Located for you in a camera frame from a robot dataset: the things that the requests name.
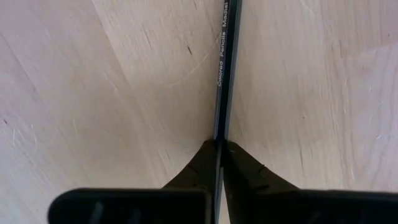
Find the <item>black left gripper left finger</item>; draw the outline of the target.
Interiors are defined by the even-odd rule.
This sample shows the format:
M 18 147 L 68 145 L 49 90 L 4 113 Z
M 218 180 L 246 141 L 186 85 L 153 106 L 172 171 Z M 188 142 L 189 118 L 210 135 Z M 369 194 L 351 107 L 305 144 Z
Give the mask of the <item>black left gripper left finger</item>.
M 205 141 L 159 189 L 78 188 L 56 197 L 49 224 L 215 224 L 216 143 Z

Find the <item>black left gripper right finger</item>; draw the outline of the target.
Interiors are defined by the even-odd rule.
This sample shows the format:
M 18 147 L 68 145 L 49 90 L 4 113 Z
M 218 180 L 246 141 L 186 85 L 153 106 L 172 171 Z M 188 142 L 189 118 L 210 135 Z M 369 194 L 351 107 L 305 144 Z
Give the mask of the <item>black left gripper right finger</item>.
M 300 189 L 234 142 L 223 163 L 231 224 L 398 224 L 398 194 Z

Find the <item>black pencil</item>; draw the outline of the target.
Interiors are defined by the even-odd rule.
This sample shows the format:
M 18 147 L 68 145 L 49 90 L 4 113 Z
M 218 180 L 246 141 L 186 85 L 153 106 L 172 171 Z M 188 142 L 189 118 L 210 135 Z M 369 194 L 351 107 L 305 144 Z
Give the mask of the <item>black pencil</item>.
M 237 47 L 242 0 L 224 0 L 223 18 L 220 33 L 220 56 L 218 61 L 218 79 L 213 138 L 216 146 L 216 180 L 213 201 L 212 224 L 219 223 L 223 168 L 221 155 L 228 138 L 231 100 L 233 97 L 234 74 L 236 68 Z

